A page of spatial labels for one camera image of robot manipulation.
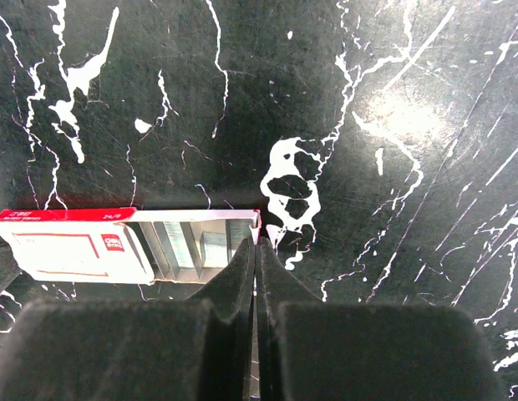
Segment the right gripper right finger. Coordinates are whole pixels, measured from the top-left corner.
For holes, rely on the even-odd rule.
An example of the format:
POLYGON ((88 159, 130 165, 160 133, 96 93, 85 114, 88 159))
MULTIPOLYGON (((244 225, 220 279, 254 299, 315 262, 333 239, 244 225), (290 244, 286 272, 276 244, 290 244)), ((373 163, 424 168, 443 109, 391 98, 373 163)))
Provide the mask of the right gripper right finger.
POLYGON ((325 303, 257 243, 264 400, 502 400, 484 339, 459 310, 325 303))

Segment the red white staple box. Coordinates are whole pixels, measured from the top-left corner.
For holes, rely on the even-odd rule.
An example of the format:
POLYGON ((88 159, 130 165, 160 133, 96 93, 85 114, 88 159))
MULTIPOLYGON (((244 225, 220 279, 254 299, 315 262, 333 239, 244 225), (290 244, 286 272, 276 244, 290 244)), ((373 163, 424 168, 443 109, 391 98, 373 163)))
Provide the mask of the red white staple box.
POLYGON ((4 210, 0 237, 37 281, 151 284, 155 273, 127 225, 134 207, 4 210))

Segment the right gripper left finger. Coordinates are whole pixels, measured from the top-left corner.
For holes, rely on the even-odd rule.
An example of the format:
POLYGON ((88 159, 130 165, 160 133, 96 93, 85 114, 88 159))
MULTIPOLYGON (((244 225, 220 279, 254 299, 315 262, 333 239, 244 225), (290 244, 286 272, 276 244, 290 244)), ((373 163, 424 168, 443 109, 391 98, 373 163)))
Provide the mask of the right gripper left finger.
POLYGON ((246 400, 256 248, 183 301, 35 302, 0 347, 0 400, 246 400))

